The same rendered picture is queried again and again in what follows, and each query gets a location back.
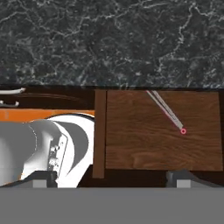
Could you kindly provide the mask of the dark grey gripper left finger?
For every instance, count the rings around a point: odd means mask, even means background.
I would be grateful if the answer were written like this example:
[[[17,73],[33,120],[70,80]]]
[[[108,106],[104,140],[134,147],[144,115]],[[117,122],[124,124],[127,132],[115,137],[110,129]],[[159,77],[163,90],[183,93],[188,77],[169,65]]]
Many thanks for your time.
[[[23,188],[54,188],[58,187],[56,183],[56,171],[35,171],[27,178],[10,184],[10,187]]]

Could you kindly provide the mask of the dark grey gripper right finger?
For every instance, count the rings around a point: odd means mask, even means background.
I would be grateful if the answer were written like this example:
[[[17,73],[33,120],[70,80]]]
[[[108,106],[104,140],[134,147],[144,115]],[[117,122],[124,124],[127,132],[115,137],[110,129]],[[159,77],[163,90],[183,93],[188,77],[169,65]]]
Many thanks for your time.
[[[172,188],[204,188],[222,187],[222,183],[199,178],[187,170],[168,171],[166,173],[166,186]]]

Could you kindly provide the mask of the white rounded machine body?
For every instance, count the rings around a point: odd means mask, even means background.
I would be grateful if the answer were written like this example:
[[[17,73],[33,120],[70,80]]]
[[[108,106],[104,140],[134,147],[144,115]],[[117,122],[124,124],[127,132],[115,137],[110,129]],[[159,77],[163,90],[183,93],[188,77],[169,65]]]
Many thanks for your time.
[[[94,155],[95,119],[53,115],[30,122],[0,122],[0,187],[36,171],[57,172],[54,188],[75,188]]]

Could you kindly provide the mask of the dark wooden cabinet front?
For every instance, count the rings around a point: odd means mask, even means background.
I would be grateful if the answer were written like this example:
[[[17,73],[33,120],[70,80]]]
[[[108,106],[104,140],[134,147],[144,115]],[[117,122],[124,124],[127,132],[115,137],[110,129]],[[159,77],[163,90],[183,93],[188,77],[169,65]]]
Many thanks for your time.
[[[95,91],[69,86],[3,86],[26,88],[22,94],[0,95],[0,109],[94,109]]]

